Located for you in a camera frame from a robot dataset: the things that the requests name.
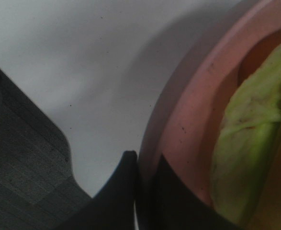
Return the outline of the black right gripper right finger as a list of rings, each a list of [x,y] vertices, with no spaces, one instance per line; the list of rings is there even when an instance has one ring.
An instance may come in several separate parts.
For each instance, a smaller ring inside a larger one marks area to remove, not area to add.
[[[148,186],[139,183],[137,221],[141,230],[237,230],[204,204],[174,173],[164,157]]]

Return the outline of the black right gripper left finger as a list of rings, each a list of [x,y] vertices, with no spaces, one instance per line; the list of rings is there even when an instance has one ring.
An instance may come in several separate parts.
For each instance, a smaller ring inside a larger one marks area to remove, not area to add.
[[[56,230],[134,230],[137,153],[125,151],[104,187]]]

